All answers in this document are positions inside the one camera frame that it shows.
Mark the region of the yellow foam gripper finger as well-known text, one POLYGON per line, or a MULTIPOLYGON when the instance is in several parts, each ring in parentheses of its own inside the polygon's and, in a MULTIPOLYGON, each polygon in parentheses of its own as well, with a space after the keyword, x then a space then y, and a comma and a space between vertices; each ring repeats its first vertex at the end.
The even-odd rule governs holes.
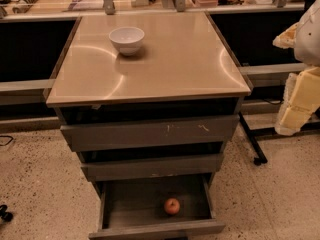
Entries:
POLYGON ((278 35, 272 42, 275 47, 281 49, 294 48, 296 44, 297 23, 291 25, 288 29, 278 35))
POLYGON ((277 115, 275 131, 291 136, 301 130, 320 107, 320 68, 311 67, 286 80, 283 104, 277 115))

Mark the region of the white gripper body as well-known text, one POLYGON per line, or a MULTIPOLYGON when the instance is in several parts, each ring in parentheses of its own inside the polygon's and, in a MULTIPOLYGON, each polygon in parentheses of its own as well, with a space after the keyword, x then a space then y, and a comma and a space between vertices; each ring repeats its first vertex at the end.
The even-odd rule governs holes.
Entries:
POLYGON ((307 65, 320 66, 320 0, 315 0, 298 22, 294 55, 307 65))

